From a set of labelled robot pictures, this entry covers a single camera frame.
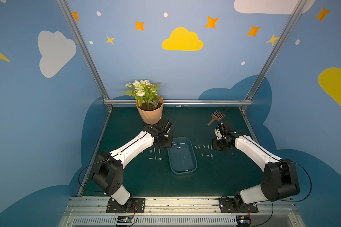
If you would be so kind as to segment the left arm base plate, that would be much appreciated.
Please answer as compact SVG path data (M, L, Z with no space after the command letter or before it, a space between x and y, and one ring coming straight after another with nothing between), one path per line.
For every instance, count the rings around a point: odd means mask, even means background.
M124 205L121 205L115 199L109 199L106 213L131 213L134 211L144 213L145 202L145 198L130 198Z

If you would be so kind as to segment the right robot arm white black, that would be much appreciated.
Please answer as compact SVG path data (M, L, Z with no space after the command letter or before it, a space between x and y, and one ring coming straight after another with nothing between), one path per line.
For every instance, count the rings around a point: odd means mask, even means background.
M263 172L261 183L235 194L232 206L238 212L261 201L278 201L300 193L296 165L282 159L256 143L250 136L215 129L215 150L236 148L246 154Z

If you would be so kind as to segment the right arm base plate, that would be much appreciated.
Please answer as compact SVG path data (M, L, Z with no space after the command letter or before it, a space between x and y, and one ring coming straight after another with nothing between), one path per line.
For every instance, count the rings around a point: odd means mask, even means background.
M258 213L256 203L244 203L239 197L222 196L219 198L222 213Z

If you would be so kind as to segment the clear plastic storage box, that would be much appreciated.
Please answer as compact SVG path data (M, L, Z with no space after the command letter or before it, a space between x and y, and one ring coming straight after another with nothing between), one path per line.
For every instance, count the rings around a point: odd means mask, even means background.
M187 137L172 139L172 147L168 148L171 171L178 176L194 172L198 163L191 140Z

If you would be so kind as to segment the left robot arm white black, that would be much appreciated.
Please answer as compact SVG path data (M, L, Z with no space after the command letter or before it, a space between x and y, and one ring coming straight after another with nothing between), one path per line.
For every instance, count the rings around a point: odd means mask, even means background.
M131 198L123 185L125 167L142 151L156 145L170 148L172 136L170 126L148 125L131 141L109 153L102 152L93 165L92 181L119 205L125 205Z

